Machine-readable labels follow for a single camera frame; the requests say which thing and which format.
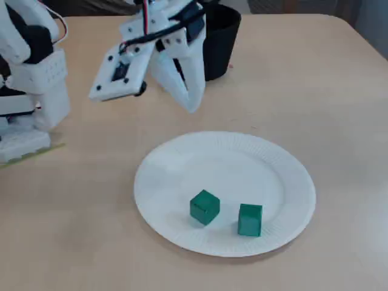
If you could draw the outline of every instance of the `table surface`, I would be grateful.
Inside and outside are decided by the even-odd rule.
[[[140,98],[89,88],[124,18],[69,18],[66,146],[0,170],[0,289],[387,290],[388,62],[345,22],[244,16],[233,68],[188,114],[149,79]],[[250,133],[294,154],[317,206],[306,230],[262,256],[214,258],[157,235],[133,200],[136,168],[187,132]]]

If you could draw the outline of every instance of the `white paper plate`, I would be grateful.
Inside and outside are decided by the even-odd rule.
[[[206,227],[190,216],[190,200],[206,189],[221,200]],[[296,238],[315,209],[315,188],[290,153],[261,138],[198,132],[154,149],[135,179],[147,223],[172,243],[212,256],[242,257],[275,250]],[[237,234],[239,205],[263,205],[261,237]]]

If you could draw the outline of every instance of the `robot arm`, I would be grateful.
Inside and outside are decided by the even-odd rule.
[[[37,0],[0,0],[0,55],[11,72],[6,79],[0,75],[0,163],[50,146],[48,131],[70,111],[58,35]]]
[[[202,47],[206,37],[205,16],[190,20],[201,6],[191,0],[157,0],[148,7],[150,38],[145,41],[140,14],[120,26],[123,43],[104,57],[90,91],[90,98],[106,101],[144,90],[148,66],[152,76],[190,113],[195,112],[205,89]],[[171,29],[171,33],[161,32]]]
[[[45,7],[35,0],[0,0],[0,54],[9,63],[21,64],[31,50],[9,17],[7,5],[16,11],[27,25],[48,28],[52,41],[58,39],[59,28]]]
[[[31,50],[13,25],[4,0],[0,0],[0,55],[9,63],[21,64]]]

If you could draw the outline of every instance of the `green cube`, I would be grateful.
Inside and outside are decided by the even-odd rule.
[[[219,213],[219,199],[206,190],[190,201],[190,215],[205,226],[215,219]]]
[[[238,213],[238,234],[260,236],[262,212],[261,205],[241,204]]]

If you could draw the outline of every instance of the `black cup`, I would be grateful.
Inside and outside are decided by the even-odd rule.
[[[217,4],[209,6],[209,9],[204,42],[206,81],[226,73],[241,22],[241,14],[230,7]]]

